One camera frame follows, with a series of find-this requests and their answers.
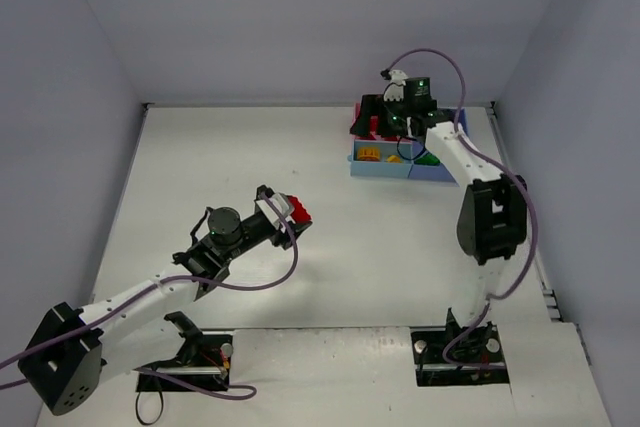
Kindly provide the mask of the red curved lego brick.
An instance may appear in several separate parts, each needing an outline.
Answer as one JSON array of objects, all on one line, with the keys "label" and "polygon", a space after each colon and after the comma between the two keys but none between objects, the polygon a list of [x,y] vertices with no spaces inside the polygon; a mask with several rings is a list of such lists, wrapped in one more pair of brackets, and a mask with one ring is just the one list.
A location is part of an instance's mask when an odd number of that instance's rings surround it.
[{"label": "red curved lego brick", "polygon": [[378,132],[378,118],[376,116],[371,117],[369,120],[369,136],[378,138],[380,136]]}]

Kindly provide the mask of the red green lego stack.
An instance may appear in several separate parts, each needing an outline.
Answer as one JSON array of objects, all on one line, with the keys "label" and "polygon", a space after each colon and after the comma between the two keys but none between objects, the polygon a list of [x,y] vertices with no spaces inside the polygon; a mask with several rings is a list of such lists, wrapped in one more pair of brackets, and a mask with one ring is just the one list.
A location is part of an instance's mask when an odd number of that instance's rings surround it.
[{"label": "red green lego stack", "polygon": [[290,217],[295,224],[304,224],[312,221],[310,213],[307,211],[298,197],[288,195],[287,200],[293,207],[293,212],[290,214]]}]

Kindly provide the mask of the yellow rounded lego brick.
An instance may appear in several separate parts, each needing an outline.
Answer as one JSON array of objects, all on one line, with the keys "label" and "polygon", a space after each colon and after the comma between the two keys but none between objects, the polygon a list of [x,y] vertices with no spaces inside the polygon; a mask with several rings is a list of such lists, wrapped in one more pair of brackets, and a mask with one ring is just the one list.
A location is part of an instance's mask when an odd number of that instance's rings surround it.
[{"label": "yellow rounded lego brick", "polygon": [[362,162],[379,162],[381,153],[377,147],[365,146],[358,149],[356,160]]}]

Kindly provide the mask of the green square lego brick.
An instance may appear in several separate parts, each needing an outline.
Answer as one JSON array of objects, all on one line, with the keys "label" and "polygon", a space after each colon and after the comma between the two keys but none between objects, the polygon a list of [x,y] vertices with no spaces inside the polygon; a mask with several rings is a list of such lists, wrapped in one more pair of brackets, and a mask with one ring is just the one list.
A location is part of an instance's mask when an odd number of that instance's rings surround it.
[{"label": "green square lego brick", "polygon": [[436,167],[441,164],[440,160],[431,153],[426,153],[425,155],[417,158],[414,161],[415,165],[419,166],[428,166],[428,167]]}]

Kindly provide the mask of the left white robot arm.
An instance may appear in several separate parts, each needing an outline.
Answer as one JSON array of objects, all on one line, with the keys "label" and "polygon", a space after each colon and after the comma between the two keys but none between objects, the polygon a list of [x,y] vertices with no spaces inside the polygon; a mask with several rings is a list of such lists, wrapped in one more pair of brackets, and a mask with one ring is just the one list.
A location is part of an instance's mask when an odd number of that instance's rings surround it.
[{"label": "left white robot arm", "polygon": [[158,362],[186,364],[202,332],[184,314],[216,289],[230,289],[232,261],[269,242],[296,251],[313,223],[300,200],[267,186],[256,190],[252,215],[207,207],[173,254],[169,269],[100,302],[50,308],[32,335],[18,369],[49,412],[65,415],[102,383]]}]

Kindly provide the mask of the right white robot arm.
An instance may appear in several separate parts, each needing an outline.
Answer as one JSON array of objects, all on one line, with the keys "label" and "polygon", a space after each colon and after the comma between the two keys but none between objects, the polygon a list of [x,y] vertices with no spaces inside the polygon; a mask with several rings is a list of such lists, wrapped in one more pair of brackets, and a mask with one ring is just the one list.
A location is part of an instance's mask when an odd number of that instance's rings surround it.
[{"label": "right white robot arm", "polygon": [[376,136],[419,142],[434,155],[462,190],[456,224],[457,242],[476,264],[464,281],[466,292],[451,313],[459,325],[486,322],[504,264],[527,238],[529,212],[520,177],[479,152],[460,125],[461,112],[440,109],[431,95],[430,79],[409,77],[392,69],[381,94],[362,97],[350,134],[363,140]]}]

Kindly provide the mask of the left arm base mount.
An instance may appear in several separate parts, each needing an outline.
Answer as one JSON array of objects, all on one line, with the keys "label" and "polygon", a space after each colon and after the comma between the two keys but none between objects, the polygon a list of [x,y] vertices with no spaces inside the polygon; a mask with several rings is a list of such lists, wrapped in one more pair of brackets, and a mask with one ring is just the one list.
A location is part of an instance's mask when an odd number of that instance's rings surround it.
[{"label": "left arm base mount", "polygon": [[145,365],[207,391],[227,392],[233,355],[232,331],[204,330],[199,340],[174,359]]}]

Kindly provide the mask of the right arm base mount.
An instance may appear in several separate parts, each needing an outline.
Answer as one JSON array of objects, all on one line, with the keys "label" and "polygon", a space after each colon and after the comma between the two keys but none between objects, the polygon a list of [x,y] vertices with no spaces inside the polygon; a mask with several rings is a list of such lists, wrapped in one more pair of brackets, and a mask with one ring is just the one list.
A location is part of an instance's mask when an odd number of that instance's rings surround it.
[{"label": "right arm base mount", "polygon": [[462,331],[453,327],[413,329],[410,332],[416,384],[420,388],[509,384],[498,329],[489,324],[458,342],[447,354],[446,345]]}]

